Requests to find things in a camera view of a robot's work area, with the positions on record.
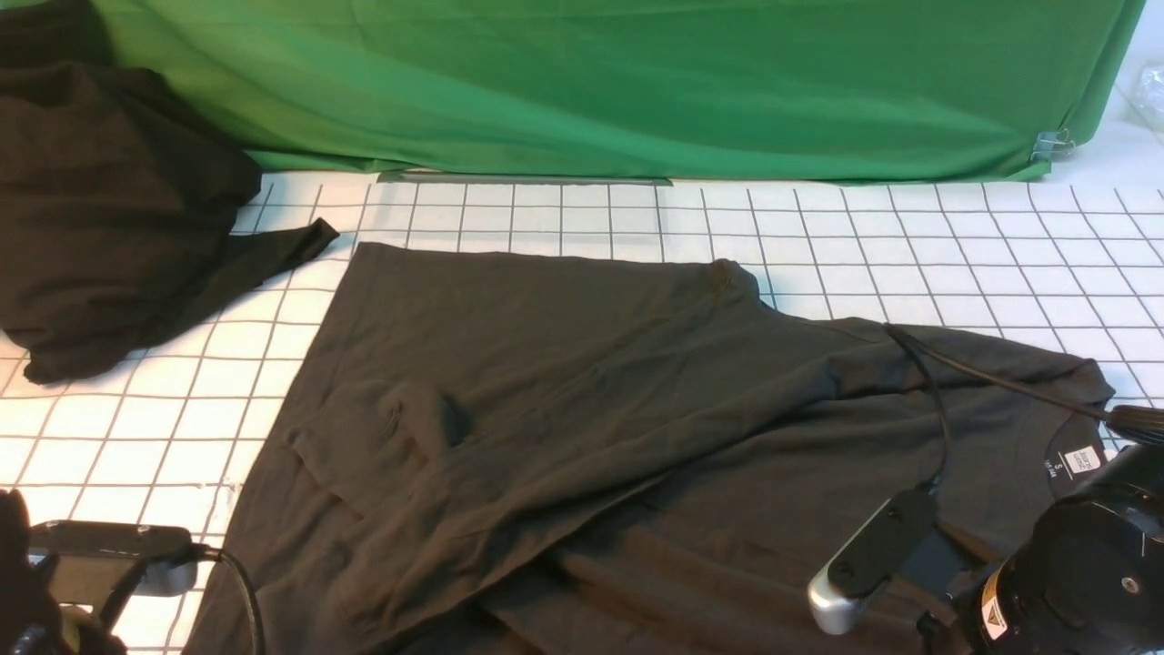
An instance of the black cable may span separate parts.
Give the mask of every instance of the black cable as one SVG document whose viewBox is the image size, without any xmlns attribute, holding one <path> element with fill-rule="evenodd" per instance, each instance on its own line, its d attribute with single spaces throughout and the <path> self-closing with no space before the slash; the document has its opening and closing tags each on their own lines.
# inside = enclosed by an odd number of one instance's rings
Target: black cable
<svg viewBox="0 0 1164 655">
<path fill-rule="evenodd" d="M 1090 417 L 1090 418 L 1092 418 L 1092 419 L 1094 419 L 1096 421 L 1107 422 L 1112 418 L 1112 415 L 1108 414 L 1107 412 L 1103 412 L 1102 410 L 1098 410 L 1098 408 L 1092 407 L 1090 405 L 1084 405 L 1084 404 L 1080 404 L 1080 403 L 1072 403 L 1072 401 L 1066 400 L 1066 399 L 1062 399 L 1062 398 L 1058 398 L 1058 397 L 1053 397 L 1051 394 L 1043 393 L 1043 392 L 1041 392 L 1041 391 L 1038 391 L 1035 387 L 1031 387 L 1029 385 L 1024 385 L 1022 383 L 1013 383 L 1010 380 L 1005 380 L 1002 378 L 999 378 L 998 376 L 993 376 L 993 375 L 987 373 L 985 371 L 979 371 L 978 369 L 974 369 L 973 366 L 971 366 L 968 364 L 964 364 L 964 363 L 958 362 L 957 359 L 954 359 L 952 357 L 945 356 L 945 355 L 943 355 L 943 354 L 934 350 L 932 348 L 930 348 L 929 346 L 927 346 L 924 342 L 918 341 L 916 337 L 914 337 L 914 336 L 909 335 L 908 333 L 906 333 L 904 330 L 902 330 L 901 327 L 897 327 L 896 325 L 886 323 L 886 332 L 889 333 L 889 336 L 893 337 L 893 341 L 897 342 L 899 344 L 901 344 L 902 342 L 908 343 L 911 348 L 914 348 L 915 350 L 917 350 L 922 355 L 929 357 L 930 359 L 932 359 L 935 362 L 939 362 L 939 363 L 949 366 L 950 369 L 953 369 L 954 371 L 958 371 L 960 373 L 965 373 L 966 376 L 970 376 L 972 378 L 978 378 L 979 380 L 984 380 L 984 382 L 989 383 L 992 385 L 1002 387 L 1003 390 L 1008 390 L 1008 391 L 1012 391 L 1012 392 L 1015 392 L 1015 393 L 1018 393 L 1018 394 L 1023 394 L 1025 397 L 1030 397 L 1032 399 L 1041 400 L 1041 401 L 1043 401 L 1045 404 L 1050 404 L 1050 405 L 1053 405 L 1056 407 L 1062 407 L 1063 410 L 1066 410 L 1066 411 L 1070 411 L 1070 412 L 1074 412 L 1077 414 L 1083 414 L 1084 417 Z"/>
<path fill-rule="evenodd" d="M 929 479 L 924 480 L 920 489 L 924 489 L 927 493 L 935 494 L 938 491 L 938 486 L 942 485 L 942 479 L 945 477 L 946 465 L 950 461 L 950 451 L 953 450 L 953 432 L 950 429 L 950 417 L 946 414 L 945 403 L 942 400 L 942 390 L 938 389 L 937 380 L 930 375 L 930 370 L 918 357 L 917 351 L 907 341 L 909 335 L 900 329 L 896 325 L 885 323 L 885 332 L 889 335 L 889 339 L 901 347 L 901 350 L 906 353 L 906 356 L 913 361 L 914 366 L 917 368 L 918 373 L 922 375 L 922 379 L 925 382 L 925 386 L 929 390 L 930 396 L 934 398 L 934 405 L 937 407 L 938 412 L 938 423 L 942 426 L 942 462 L 938 463 L 938 468 L 934 471 L 934 475 Z"/>
<path fill-rule="evenodd" d="M 250 652 L 254 655 L 265 655 L 267 636 L 263 633 L 263 617 L 258 612 L 258 597 L 255 596 L 255 586 L 251 584 L 250 578 L 247 577 L 247 571 L 242 568 L 242 563 L 235 560 L 229 553 L 218 548 L 199 544 L 198 550 L 201 560 L 226 564 L 234 571 L 234 578 L 239 583 L 239 589 L 242 591 L 246 600 L 247 620 L 250 621 Z"/>
</svg>

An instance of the clothing label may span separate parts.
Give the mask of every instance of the clothing label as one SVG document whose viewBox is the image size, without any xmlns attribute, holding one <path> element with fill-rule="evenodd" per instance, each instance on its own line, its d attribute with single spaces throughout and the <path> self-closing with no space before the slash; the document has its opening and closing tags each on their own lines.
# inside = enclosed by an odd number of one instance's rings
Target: clothing label
<svg viewBox="0 0 1164 655">
<path fill-rule="evenodd" d="M 1102 451 L 1103 442 L 1094 429 L 1060 429 L 1043 454 L 1051 494 L 1056 499 L 1065 498 L 1098 476 L 1107 462 Z"/>
<path fill-rule="evenodd" d="M 1063 458 L 1067 462 L 1067 468 L 1071 469 L 1072 474 L 1094 471 L 1103 465 L 1103 461 L 1092 447 L 1064 454 Z"/>
</svg>

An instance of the black t-shirt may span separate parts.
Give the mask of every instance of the black t-shirt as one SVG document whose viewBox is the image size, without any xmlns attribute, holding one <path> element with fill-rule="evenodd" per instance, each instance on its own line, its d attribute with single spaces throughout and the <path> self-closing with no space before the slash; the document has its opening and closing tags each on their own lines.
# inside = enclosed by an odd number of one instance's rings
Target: black t-shirt
<svg viewBox="0 0 1164 655">
<path fill-rule="evenodd" d="M 932 327 L 989 372 L 1085 403 L 1063 355 Z M 1000 553 L 1090 420 L 932 368 L 956 448 L 943 519 Z M 917 652 L 893 593 L 826 636 L 812 575 L 942 454 L 878 323 L 786 315 L 731 262 L 361 245 L 240 496 L 274 653 Z M 187 653 L 247 649 L 217 571 Z"/>
</svg>

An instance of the crumpled black shirt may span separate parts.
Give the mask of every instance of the crumpled black shirt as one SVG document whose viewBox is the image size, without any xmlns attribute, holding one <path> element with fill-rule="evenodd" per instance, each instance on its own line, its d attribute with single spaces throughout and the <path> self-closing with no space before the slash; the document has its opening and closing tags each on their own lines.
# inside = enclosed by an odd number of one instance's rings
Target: crumpled black shirt
<svg viewBox="0 0 1164 655">
<path fill-rule="evenodd" d="M 258 165 L 108 51 L 87 0 L 0 10 L 0 329 L 33 383 L 104 373 L 336 235 L 230 235 Z"/>
</svg>

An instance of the plastic bag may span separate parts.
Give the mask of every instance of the plastic bag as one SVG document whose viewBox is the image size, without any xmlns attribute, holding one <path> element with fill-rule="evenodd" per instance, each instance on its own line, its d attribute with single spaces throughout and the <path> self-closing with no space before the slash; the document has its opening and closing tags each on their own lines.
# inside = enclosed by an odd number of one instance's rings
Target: plastic bag
<svg viewBox="0 0 1164 655">
<path fill-rule="evenodd" d="M 1164 64 L 1149 64 L 1141 71 L 1136 107 L 1154 129 L 1164 129 Z"/>
</svg>

